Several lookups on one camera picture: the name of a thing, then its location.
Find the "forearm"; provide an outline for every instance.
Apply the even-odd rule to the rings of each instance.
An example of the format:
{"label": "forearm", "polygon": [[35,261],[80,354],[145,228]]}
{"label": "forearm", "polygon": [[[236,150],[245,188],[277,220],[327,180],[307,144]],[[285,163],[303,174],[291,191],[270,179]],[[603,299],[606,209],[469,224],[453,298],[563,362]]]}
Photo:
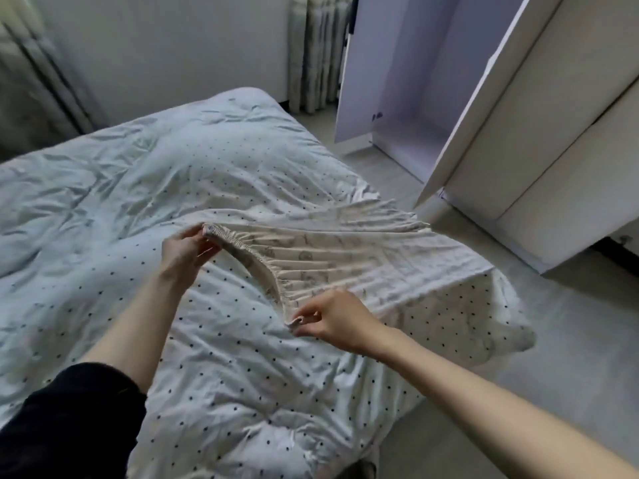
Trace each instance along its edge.
{"label": "forearm", "polygon": [[171,275],[154,272],[81,361],[110,365],[146,393],[153,382],[181,297],[182,291]]}
{"label": "forearm", "polygon": [[635,478],[611,451],[520,397],[388,330],[371,355],[436,403],[509,477]]}

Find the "patterned sheet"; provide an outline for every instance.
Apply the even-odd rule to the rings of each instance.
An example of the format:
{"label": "patterned sheet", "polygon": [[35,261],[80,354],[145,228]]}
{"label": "patterned sheet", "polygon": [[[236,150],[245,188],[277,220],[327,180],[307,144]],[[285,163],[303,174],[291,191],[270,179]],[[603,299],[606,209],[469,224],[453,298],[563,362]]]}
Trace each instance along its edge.
{"label": "patterned sheet", "polygon": [[[458,359],[464,364],[533,343],[498,271],[378,202],[365,181],[257,89],[225,92],[5,163],[0,202],[3,423],[104,333],[159,261],[162,239],[196,222],[259,240],[260,222],[299,228],[312,213],[323,216],[327,230],[339,223],[336,212],[359,208],[355,213],[372,225],[370,216],[382,209],[386,230],[404,228],[423,239],[414,252],[424,263],[421,281],[432,284],[392,302],[383,319],[445,345],[453,359],[454,350],[475,346],[476,355]],[[351,225],[356,236],[356,222],[349,217],[340,225]],[[447,252],[463,258],[444,264]],[[292,337],[286,313],[250,267],[223,251],[185,295],[129,477],[331,477],[374,455],[395,420],[420,401],[381,364]],[[461,311],[466,321],[456,318]]]}

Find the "hand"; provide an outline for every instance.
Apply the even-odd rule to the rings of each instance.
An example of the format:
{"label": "hand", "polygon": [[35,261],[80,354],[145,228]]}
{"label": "hand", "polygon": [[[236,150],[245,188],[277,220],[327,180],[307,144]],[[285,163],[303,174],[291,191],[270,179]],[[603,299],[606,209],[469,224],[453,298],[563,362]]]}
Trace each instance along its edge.
{"label": "hand", "polygon": [[195,282],[200,267],[219,251],[202,235],[202,224],[193,225],[162,242],[160,273],[170,277],[184,294]]}
{"label": "hand", "polygon": [[303,317],[293,335],[319,338],[350,353],[371,356],[388,330],[347,290],[331,289],[301,306],[293,319]]}

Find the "grey floor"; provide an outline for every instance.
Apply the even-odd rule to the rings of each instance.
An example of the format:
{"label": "grey floor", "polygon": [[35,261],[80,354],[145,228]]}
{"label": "grey floor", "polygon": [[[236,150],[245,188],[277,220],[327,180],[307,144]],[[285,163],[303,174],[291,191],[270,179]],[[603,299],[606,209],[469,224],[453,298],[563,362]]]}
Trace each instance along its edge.
{"label": "grey floor", "polygon": [[[298,120],[382,197],[411,211],[422,185],[367,136],[334,144],[334,107]],[[434,197],[416,213],[499,267],[538,333],[533,349],[479,372],[639,467],[639,279],[589,250],[540,276],[444,201]],[[380,469],[382,478],[502,477],[428,402],[392,429]]]}

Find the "grey curtain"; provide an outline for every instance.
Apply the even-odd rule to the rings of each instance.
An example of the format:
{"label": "grey curtain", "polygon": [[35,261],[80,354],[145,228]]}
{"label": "grey curtain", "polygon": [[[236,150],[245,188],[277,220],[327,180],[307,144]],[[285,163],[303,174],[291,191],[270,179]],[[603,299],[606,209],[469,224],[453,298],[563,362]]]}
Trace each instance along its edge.
{"label": "grey curtain", "polygon": [[103,126],[69,72],[29,1],[0,0],[0,161]]}
{"label": "grey curtain", "polygon": [[352,0],[292,0],[289,18],[290,110],[310,114],[335,101]]}

